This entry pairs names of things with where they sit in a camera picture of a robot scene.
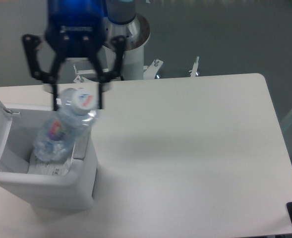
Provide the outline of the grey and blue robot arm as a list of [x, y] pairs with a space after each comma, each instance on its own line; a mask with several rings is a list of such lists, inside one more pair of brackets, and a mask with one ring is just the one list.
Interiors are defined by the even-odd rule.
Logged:
[[[98, 108], [103, 107], [104, 85], [121, 76], [127, 37], [107, 38], [104, 18], [117, 25], [132, 22], [136, 17], [132, 0], [49, 0], [48, 25], [44, 38], [25, 34], [21, 37], [31, 77], [50, 85], [53, 111], [57, 111], [58, 78], [62, 64], [69, 58], [84, 58], [94, 67], [98, 79]], [[55, 52], [50, 71], [41, 70], [37, 59], [39, 46], [45, 41]], [[102, 45], [110, 42], [115, 52], [114, 66], [103, 72], [98, 59]]]

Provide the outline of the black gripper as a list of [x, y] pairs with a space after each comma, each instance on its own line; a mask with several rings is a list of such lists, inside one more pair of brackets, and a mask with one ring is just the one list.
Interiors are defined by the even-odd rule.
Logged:
[[103, 109], [104, 86], [121, 76], [126, 37], [111, 38], [115, 52], [112, 70], [103, 72], [97, 52], [105, 41], [103, 27], [104, 4], [101, 0], [48, 0], [48, 25], [45, 39], [56, 55], [49, 72], [41, 70], [37, 59], [42, 40], [37, 35], [25, 34], [22, 44], [31, 77], [49, 84], [53, 95], [53, 111], [57, 111], [59, 71], [66, 58], [88, 58], [98, 77], [98, 109]]

